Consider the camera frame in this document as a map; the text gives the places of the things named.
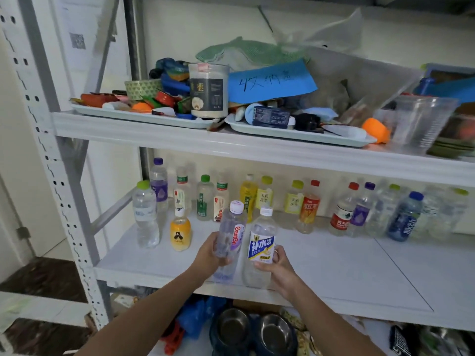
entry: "green bottle cap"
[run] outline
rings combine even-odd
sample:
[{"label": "green bottle cap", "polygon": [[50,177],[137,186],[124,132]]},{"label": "green bottle cap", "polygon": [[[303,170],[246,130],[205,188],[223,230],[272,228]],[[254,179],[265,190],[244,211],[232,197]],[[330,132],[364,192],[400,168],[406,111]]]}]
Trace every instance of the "green bottle cap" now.
[{"label": "green bottle cap", "polygon": [[304,182],[300,180],[294,180],[292,181],[292,187],[301,190],[304,187]]},{"label": "green bottle cap", "polygon": [[150,187],[150,181],[149,180],[143,180],[137,182],[137,188],[140,190],[146,190],[147,188]]},{"label": "green bottle cap", "polygon": [[468,191],[467,191],[467,190],[464,190],[464,189],[462,189],[462,188],[454,188],[454,192],[455,192],[457,195],[468,196]]},{"label": "green bottle cap", "polygon": [[261,181],[264,185],[272,185],[272,177],[270,176],[263,176]]}]

